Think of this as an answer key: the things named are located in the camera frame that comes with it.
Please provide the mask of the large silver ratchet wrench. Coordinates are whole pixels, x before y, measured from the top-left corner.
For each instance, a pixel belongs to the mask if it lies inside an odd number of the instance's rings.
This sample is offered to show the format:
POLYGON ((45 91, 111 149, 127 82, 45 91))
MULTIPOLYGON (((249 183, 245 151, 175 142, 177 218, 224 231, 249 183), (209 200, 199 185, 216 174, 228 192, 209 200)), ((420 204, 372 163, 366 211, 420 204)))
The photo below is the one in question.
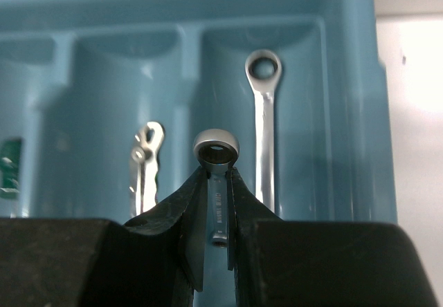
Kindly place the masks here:
POLYGON ((255 196, 275 212, 274 102, 282 63, 273 51, 259 49, 247 57, 245 73, 255 105, 255 196), (268 77, 260 77, 255 72, 255 67, 263 61, 270 62, 273 68, 268 77))

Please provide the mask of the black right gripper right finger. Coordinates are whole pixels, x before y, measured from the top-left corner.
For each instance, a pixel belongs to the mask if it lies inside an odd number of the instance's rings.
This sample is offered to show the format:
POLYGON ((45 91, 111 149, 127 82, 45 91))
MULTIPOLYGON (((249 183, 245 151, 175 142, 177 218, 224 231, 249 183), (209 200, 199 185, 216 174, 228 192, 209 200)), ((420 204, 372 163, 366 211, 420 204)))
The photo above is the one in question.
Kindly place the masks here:
POLYGON ((285 221, 230 169, 228 266, 238 306, 436 306, 398 225, 285 221))

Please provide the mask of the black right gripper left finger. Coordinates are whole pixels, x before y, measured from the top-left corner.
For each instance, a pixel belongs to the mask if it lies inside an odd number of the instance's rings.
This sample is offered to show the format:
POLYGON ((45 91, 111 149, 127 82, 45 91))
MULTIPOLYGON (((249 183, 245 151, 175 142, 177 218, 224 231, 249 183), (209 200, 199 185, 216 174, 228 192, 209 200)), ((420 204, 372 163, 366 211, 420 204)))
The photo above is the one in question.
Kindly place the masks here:
POLYGON ((191 306, 203 288, 207 173, 121 225, 1 220, 2 306, 191 306))

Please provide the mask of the small silver wrench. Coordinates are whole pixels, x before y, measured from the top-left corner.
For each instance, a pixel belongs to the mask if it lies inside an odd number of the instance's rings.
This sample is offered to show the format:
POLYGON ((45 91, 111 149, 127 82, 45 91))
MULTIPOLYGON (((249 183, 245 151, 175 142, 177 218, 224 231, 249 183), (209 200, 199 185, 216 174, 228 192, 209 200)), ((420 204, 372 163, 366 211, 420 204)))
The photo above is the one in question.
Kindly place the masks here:
POLYGON ((193 151, 208 175, 210 208, 210 243, 218 248, 228 246, 227 173, 239 157, 239 142, 229 131, 206 129, 194 141, 193 151))

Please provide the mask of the green stubby screwdriver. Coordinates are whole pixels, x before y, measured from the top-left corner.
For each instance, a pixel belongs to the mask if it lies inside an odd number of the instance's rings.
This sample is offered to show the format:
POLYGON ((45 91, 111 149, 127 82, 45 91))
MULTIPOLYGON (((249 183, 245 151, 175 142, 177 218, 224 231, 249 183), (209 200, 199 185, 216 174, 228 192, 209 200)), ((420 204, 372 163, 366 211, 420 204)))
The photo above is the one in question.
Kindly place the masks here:
POLYGON ((1 198, 16 200, 19 195, 21 138, 7 139, 1 145, 1 198))

